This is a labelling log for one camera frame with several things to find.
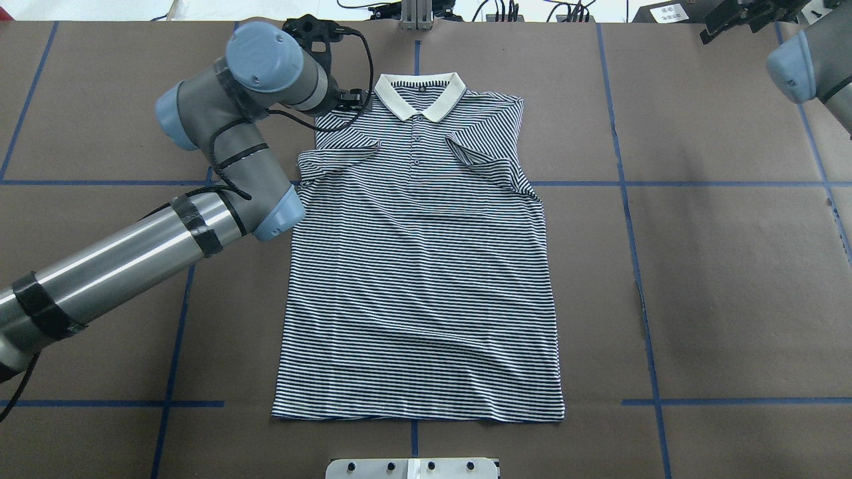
white collar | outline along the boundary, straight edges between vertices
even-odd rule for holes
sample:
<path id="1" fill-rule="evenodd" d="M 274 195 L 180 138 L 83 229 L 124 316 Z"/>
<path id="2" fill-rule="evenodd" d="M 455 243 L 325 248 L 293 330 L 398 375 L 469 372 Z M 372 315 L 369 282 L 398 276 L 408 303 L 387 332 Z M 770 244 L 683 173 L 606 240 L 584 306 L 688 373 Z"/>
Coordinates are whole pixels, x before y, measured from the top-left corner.
<path id="1" fill-rule="evenodd" d="M 391 82 L 407 82 L 411 84 L 426 84 L 428 82 L 449 82 L 435 103 L 422 112 L 414 109 L 394 89 Z M 382 103 L 402 121 L 421 113 L 429 121 L 438 123 L 456 106 L 464 95 L 467 87 L 458 73 L 442 73 L 440 75 L 385 75 L 378 78 L 375 93 Z"/>

blue tape grid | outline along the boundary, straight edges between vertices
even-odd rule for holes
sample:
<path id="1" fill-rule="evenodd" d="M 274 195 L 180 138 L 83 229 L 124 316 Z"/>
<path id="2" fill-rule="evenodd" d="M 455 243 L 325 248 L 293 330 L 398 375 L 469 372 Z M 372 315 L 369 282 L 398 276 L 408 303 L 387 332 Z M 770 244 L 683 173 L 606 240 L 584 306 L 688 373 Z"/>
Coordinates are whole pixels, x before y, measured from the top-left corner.
<path id="1" fill-rule="evenodd" d="M 239 22 L 234 22 L 234 29 L 239 26 Z M 17 142 L 20 130 L 26 119 L 26 114 L 32 102 L 38 81 L 41 78 L 42 71 L 46 60 L 48 59 L 50 48 L 54 42 L 59 22 L 54 22 L 51 28 L 48 41 L 45 45 L 42 58 L 32 80 L 32 84 L 27 93 L 24 106 L 21 108 L 18 122 L 15 126 L 14 133 L 9 142 L 6 154 L 3 158 L 3 164 L 0 166 L 0 185 L 4 186 L 203 186 L 210 184 L 212 181 L 212 171 L 207 170 L 207 175 L 204 180 L 6 180 L 4 179 L 9 163 L 14 153 L 14 147 Z M 825 167 L 822 163 L 819 150 L 810 128 L 810 124 L 801 106 L 798 106 L 799 114 L 802 118 L 803 127 L 808 137 L 811 150 L 815 157 L 817 168 L 820 172 L 819 182 L 631 182 L 626 181 L 624 172 L 624 163 L 621 157 L 621 148 L 618 138 L 618 132 L 615 128 L 615 111 L 613 108 L 613 97 L 609 82 L 609 73 L 607 69 L 606 52 L 604 48 L 604 40 L 602 28 L 597 25 L 598 46 L 601 54 L 601 66 L 604 80 L 604 87 L 607 93 L 607 108 L 610 117 L 610 127 L 613 136 L 613 148 L 618 159 L 619 179 L 617 181 L 533 181 L 533 186 L 541 187 L 617 187 L 621 189 L 623 207 L 625 210 L 625 223 L 628 230 L 630 242 L 630 255 L 633 262 L 634 276 L 636 287 L 639 290 L 640 299 L 642 302 L 642 321 L 646 333 L 646 354 L 648 360 L 648 372 L 652 383 L 652 399 L 627 399 L 621 401 L 625 407 L 653 407 L 657 417 L 658 435 L 660 442 L 660 452 L 663 458 L 663 465 L 666 479 L 671 478 L 671 466 L 668 455 L 668 445 L 665 439 L 665 422 L 663 420 L 662 407 L 714 407 L 714 406 L 742 406 L 742 405 L 849 405 L 852 404 L 852 397 L 757 397 L 757 398 L 694 398 L 694 399 L 663 399 L 659 397 L 659 386 L 657 384 L 656 367 L 653 360 L 653 344 L 651 340 L 651 332 L 648 325 L 648 314 L 645 310 L 644 290 L 642 288 L 642 273 L 639 267 L 638 255 L 636 252 L 636 238 L 633 232 L 633 222 L 630 215 L 629 201 L 627 197 L 627 188 L 629 187 L 659 187 L 659 188 L 824 188 L 827 198 L 832 203 L 832 214 L 838 228 L 838 233 L 846 250 L 847 259 L 852 264 L 852 248 L 849 247 L 849 237 L 846 234 L 843 221 L 838 214 L 836 203 L 833 198 L 832 188 L 849 188 L 852 187 L 852 182 L 830 182 L 827 179 Z M 779 43 L 783 42 L 779 24 L 775 24 L 775 31 Z M 420 74 L 420 54 L 422 42 L 420 40 L 414 43 L 414 74 Z M 186 316 L 188 310 L 189 294 L 193 284 L 195 268 L 192 267 L 187 273 L 187 282 L 185 285 L 183 302 L 181 305 L 181 313 L 179 317 L 178 332 L 175 339 L 175 347 L 172 353 L 170 364 L 169 379 L 166 386 L 165 399 L 163 401 L 98 401 L 98 400 L 24 400 L 18 402 L 18 407 L 161 407 L 163 414 L 160 421 L 160 430 L 158 433 L 157 447 L 153 460 L 151 478 L 158 476 L 159 464 L 162 459 L 163 446 L 165 435 L 168 426 L 168 418 L 170 409 L 173 407 L 204 407 L 204 408 L 221 408 L 225 406 L 224 401 L 173 401 L 175 378 L 177 372 L 178 361 L 180 358 L 180 349 L 183 337 L 183 331 L 186 324 Z M 5 406 L 8 401 L 0 401 L 0 406 Z M 418 421 L 411 421 L 411 440 L 412 440 L 412 457 L 419 456 L 419 440 L 418 440 Z"/>
<path id="2" fill-rule="evenodd" d="M 26 93 L 26 100 L 24 100 L 24 106 L 20 110 L 20 115 L 18 115 L 18 123 L 14 126 L 12 140 L 9 142 L 9 148 L 6 149 L 6 156 L 3 158 L 3 166 L 0 166 L 0 180 L 2 180 L 4 176 L 6 176 L 6 169 L 8 169 L 9 162 L 12 160 L 12 152 L 14 151 L 14 145 L 18 142 L 20 128 L 24 125 L 24 118 L 26 118 L 26 112 L 30 109 L 30 102 L 32 101 L 32 96 L 36 93 L 38 80 L 42 77 L 44 63 L 48 60 L 50 47 L 53 46 L 53 40 L 54 38 L 56 38 L 56 30 L 58 28 L 59 22 L 55 21 L 53 24 L 53 28 L 50 29 L 50 36 L 48 37 L 48 42 L 44 45 L 44 52 L 42 53 L 42 59 L 38 62 L 36 74 L 32 77 L 32 84 L 30 85 L 30 90 Z"/>
<path id="3" fill-rule="evenodd" d="M 665 439 L 665 421 L 663 420 L 663 407 L 659 399 L 659 385 L 657 383 L 657 367 L 653 359 L 653 344 L 651 341 L 651 327 L 648 324 L 648 310 L 645 307 L 645 290 L 642 287 L 642 271 L 639 269 L 639 256 L 636 253 L 636 236 L 633 234 L 633 218 L 630 215 L 630 201 L 627 198 L 627 184 L 625 180 L 625 167 L 621 160 L 621 144 L 619 134 L 615 129 L 615 108 L 613 107 L 613 92 L 609 85 L 609 70 L 607 68 L 607 53 L 603 47 L 603 30 L 601 24 L 596 24 L 597 42 L 601 50 L 601 69 L 603 71 L 603 84 L 607 91 L 607 108 L 609 110 L 609 125 L 613 134 L 613 147 L 618 159 L 619 186 L 621 188 L 621 201 L 625 209 L 625 222 L 627 225 L 627 237 L 630 241 L 630 256 L 633 262 L 633 276 L 636 288 L 639 290 L 639 300 L 642 304 L 642 324 L 645 328 L 645 354 L 648 359 L 648 375 L 651 379 L 651 394 L 653 396 L 653 409 L 657 418 L 657 436 L 659 438 L 659 450 L 663 459 L 663 472 L 666 479 L 671 479 L 671 465 L 669 463 L 669 445 Z"/>
<path id="4" fill-rule="evenodd" d="M 778 45 L 784 43 L 784 36 L 781 35 L 781 23 L 775 22 L 775 36 L 778 38 Z M 831 202 L 832 205 L 832 215 L 834 216 L 834 224 L 838 227 L 838 234 L 840 235 L 840 240 L 843 242 L 843 250 L 846 253 L 846 261 L 852 265 L 852 248 L 849 248 L 849 236 L 846 235 L 846 228 L 843 227 L 843 219 L 840 217 L 840 213 L 838 213 L 838 204 L 834 201 L 834 193 L 832 193 L 832 185 L 828 181 L 828 176 L 826 176 L 826 168 L 822 164 L 822 156 L 820 155 L 820 149 L 816 147 L 816 141 L 814 140 L 814 132 L 810 129 L 810 122 L 808 121 L 808 115 L 805 114 L 804 108 L 802 105 L 796 105 L 799 111 L 799 116 L 802 118 L 802 125 L 804 127 L 805 134 L 808 136 L 808 143 L 810 143 L 810 150 L 814 152 L 814 161 L 816 162 L 816 168 L 820 171 L 820 179 L 822 180 L 822 186 L 826 190 L 826 197 Z"/>

black wire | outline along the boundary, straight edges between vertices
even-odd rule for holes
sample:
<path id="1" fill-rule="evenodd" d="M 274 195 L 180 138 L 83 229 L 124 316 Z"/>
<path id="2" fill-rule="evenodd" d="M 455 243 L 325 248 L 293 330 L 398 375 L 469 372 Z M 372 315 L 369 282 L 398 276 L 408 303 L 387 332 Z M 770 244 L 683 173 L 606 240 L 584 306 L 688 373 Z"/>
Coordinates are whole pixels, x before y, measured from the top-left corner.
<path id="1" fill-rule="evenodd" d="M 388 2 L 370 3 L 368 5 L 342 5 L 340 0 L 337 0 L 337 6 L 344 9 L 367 9 L 369 7 L 381 7 L 382 5 L 390 5 Z"/>
<path id="2" fill-rule="evenodd" d="M 574 11 L 572 13 L 569 12 L 570 15 L 568 16 L 568 18 L 565 19 L 565 21 L 568 21 L 568 19 L 571 19 L 570 21 L 577 21 L 577 15 L 580 15 L 580 17 L 582 17 L 582 15 L 580 14 L 580 11 L 583 8 L 584 8 L 583 2 L 580 1 L 580 0 L 577 0 L 577 6 L 574 7 Z"/>
<path id="3" fill-rule="evenodd" d="M 18 389 L 14 391 L 12 395 L 12 399 L 9 400 L 9 404 L 3 408 L 3 412 L 0 413 L 0 423 L 6 419 L 6 416 L 12 412 L 12 408 L 15 404 L 18 403 L 20 399 L 20 395 L 24 394 L 24 388 L 26 384 L 30 381 L 30 376 L 32 376 L 32 370 L 36 368 L 36 361 L 38 361 L 38 357 L 42 354 L 41 351 L 38 351 L 36 354 L 32 355 L 32 359 L 30 360 L 30 366 L 26 367 L 26 372 L 24 373 L 24 377 L 20 379 L 20 384 L 18 384 Z"/>
<path id="4" fill-rule="evenodd" d="M 299 118 L 295 115 L 292 115 L 288 112 L 285 112 L 284 110 L 267 110 L 267 113 L 269 113 L 270 115 L 285 116 L 285 117 L 295 121 L 296 123 L 298 123 L 302 126 L 307 126 L 308 128 L 310 128 L 313 131 L 321 131 L 323 133 L 331 133 L 332 131 L 340 131 L 340 130 L 347 129 L 348 127 L 352 126 L 352 124 L 355 123 L 355 120 L 358 119 L 358 117 L 360 117 L 361 114 L 363 114 L 364 111 L 367 109 L 367 107 L 370 105 L 370 101 L 372 100 L 373 78 L 374 78 L 372 53 L 370 53 L 370 45 L 367 44 L 367 39 L 364 38 L 364 35 L 362 35 L 360 32 L 352 32 L 352 34 L 361 39 L 361 42 L 364 44 L 364 51 L 367 53 L 367 61 L 370 63 L 370 89 L 367 91 L 367 102 L 364 104 L 364 107 L 362 107 L 360 110 L 358 110 L 358 112 L 355 113 L 355 116 L 353 116 L 352 119 L 350 119 L 348 122 L 346 122 L 346 123 L 344 123 L 340 126 L 336 126 L 334 128 L 321 128 L 319 126 L 310 124 L 310 123 L 304 121 L 303 119 L 301 119 L 301 118 Z"/>
<path id="5" fill-rule="evenodd" d="M 490 1 L 491 0 L 482 0 L 482 3 L 480 3 L 480 6 L 476 9 L 476 13 L 473 17 L 471 17 L 470 21 L 476 21 L 476 16 L 480 13 L 480 11 L 482 11 L 482 7 L 485 7 L 485 4 Z"/>
<path id="6" fill-rule="evenodd" d="M 184 194 L 187 196 L 187 198 L 189 198 L 189 197 L 191 197 L 191 196 L 195 196 L 195 195 L 198 195 L 198 194 L 201 194 L 201 193 L 215 193 L 215 192 L 217 192 L 217 191 L 229 191 L 229 192 L 231 192 L 231 193 L 239 194 L 239 193 L 237 193 L 237 190 L 235 190 L 234 188 L 227 187 L 227 186 L 222 186 L 222 185 L 210 185 L 210 186 L 207 186 L 207 187 L 196 188 L 196 189 L 194 189 L 193 191 L 186 192 L 186 193 L 184 193 Z M 147 218 L 147 217 L 149 217 L 149 216 L 153 215 L 154 213 L 159 213 L 160 211 L 165 210 L 166 208 L 168 208 L 168 207 L 169 207 L 169 205 L 171 205 L 171 202 L 169 202 L 169 203 L 163 203 L 162 205 L 160 205 L 160 206 L 158 206 L 158 207 L 154 208 L 153 210 L 151 210 L 151 212 L 150 212 L 150 213 L 148 213 L 147 215 L 143 216 L 141 219 L 142 219 L 142 220 L 144 220 L 145 218 Z"/>
<path id="7" fill-rule="evenodd" d="M 231 179 L 227 177 L 225 171 L 220 168 L 219 165 L 216 163 L 216 152 L 214 151 L 214 146 L 216 145 L 216 138 L 218 138 L 219 135 L 232 129 L 234 126 L 246 123 L 249 123 L 249 120 L 245 118 L 240 118 L 232 121 L 229 124 L 226 124 L 225 126 L 222 126 L 219 130 L 216 130 L 213 135 L 210 135 L 210 140 L 207 142 L 207 153 L 210 154 L 210 166 L 213 168 L 213 172 L 216 173 L 222 179 L 222 181 L 225 182 L 226 185 L 233 188 L 233 192 L 236 193 L 240 198 L 246 201 L 251 201 L 251 195 L 239 189 L 237 185 L 233 184 Z"/>
<path id="8" fill-rule="evenodd" d="M 554 7 L 551 11 L 550 11 L 550 14 L 549 14 L 549 15 L 547 15 L 547 20 L 545 20 L 544 22 L 545 22 L 545 23 L 549 22 L 549 21 L 550 21 L 550 17 L 552 17 L 552 16 L 553 16 L 553 13 L 554 13 L 554 12 L 556 12 L 556 9 L 560 8 L 562 5 L 567 5 L 567 6 L 568 6 L 568 14 L 570 15 L 570 14 L 571 14 L 571 7 L 573 7 L 573 4 L 572 4 L 572 3 L 565 3 L 565 2 L 557 2 L 557 3 L 556 3 L 556 6 L 555 6 L 555 7 Z"/>

black tape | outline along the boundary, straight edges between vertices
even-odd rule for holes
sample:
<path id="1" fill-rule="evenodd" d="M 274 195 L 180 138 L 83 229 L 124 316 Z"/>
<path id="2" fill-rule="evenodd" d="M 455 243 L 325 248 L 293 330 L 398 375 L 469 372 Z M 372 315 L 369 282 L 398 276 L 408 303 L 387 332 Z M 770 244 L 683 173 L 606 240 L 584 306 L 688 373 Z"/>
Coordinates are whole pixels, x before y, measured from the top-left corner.
<path id="1" fill-rule="evenodd" d="M 73 320 L 54 302 L 32 271 L 12 283 L 12 292 L 32 324 L 48 338 L 57 341 L 70 338 L 86 327 Z"/>
<path id="2" fill-rule="evenodd" d="M 261 150 L 265 150 L 267 148 L 269 148 L 269 145 L 267 145 L 266 143 L 260 143 L 260 144 L 255 145 L 254 147 L 246 148 L 245 150 L 235 154 L 231 158 L 226 159 L 225 161 L 222 161 L 219 164 L 219 169 L 224 170 L 228 166 L 231 166 L 232 164 L 237 163 L 241 159 L 246 158 L 247 156 L 252 155 L 253 153 L 257 153 Z"/>
<path id="3" fill-rule="evenodd" d="M 243 220 L 237 214 L 237 211 L 233 208 L 233 203 L 231 200 L 227 198 L 227 195 L 223 191 L 216 191 L 216 194 L 219 195 L 219 199 L 222 200 L 222 203 L 225 204 L 225 207 L 228 211 L 231 212 L 231 217 L 233 218 L 233 222 L 237 223 L 237 228 L 239 228 L 239 234 L 242 236 L 246 236 L 249 232 L 245 231 L 245 225 L 243 224 Z"/>
<path id="4" fill-rule="evenodd" d="M 169 202 L 172 210 L 181 218 L 183 226 L 193 236 L 195 242 L 204 253 L 204 257 L 211 257 L 222 250 L 222 243 L 213 228 L 207 226 L 207 222 L 199 213 L 189 198 L 182 194 Z"/>
<path id="5" fill-rule="evenodd" d="M 823 96 L 820 97 L 820 101 L 825 103 L 826 101 L 831 100 L 831 98 L 838 93 L 841 89 L 846 88 L 846 85 L 852 84 L 852 75 L 844 78 L 842 82 L 834 85 L 832 89 L 829 89 Z"/>
<path id="6" fill-rule="evenodd" d="M 257 103 L 254 98 L 251 98 L 251 95 L 245 91 L 243 84 L 233 77 L 224 58 L 220 58 L 213 64 L 213 72 L 216 74 L 216 79 L 219 80 L 222 89 L 227 93 L 227 97 L 231 99 L 242 116 L 252 123 L 269 116 L 266 108 Z"/>

gray robot arm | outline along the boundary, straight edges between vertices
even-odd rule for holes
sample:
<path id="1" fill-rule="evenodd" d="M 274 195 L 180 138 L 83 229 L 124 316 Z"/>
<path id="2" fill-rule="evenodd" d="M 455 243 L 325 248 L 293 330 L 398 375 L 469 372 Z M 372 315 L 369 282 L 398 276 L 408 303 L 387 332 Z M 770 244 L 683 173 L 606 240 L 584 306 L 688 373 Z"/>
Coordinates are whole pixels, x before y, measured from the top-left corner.
<path id="1" fill-rule="evenodd" d="M 852 134 L 852 2 L 799 32 L 767 59 L 769 75 L 791 101 L 820 101 Z"/>
<path id="2" fill-rule="evenodd" d="M 311 22 L 322 23 L 295 21 L 309 32 Z M 270 240 L 300 221 L 304 208 L 254 122 L 276 103 L 315 117 L 352 106 L 327 70 L 291 35 L 251 22 L 212 67 L 163 95 L 156 106 L 163 130 L 180 147 L 201 149 L 223 181 L 0 290 L 0 382 L 46 346 L 233 241 L 248 233 Z"/>

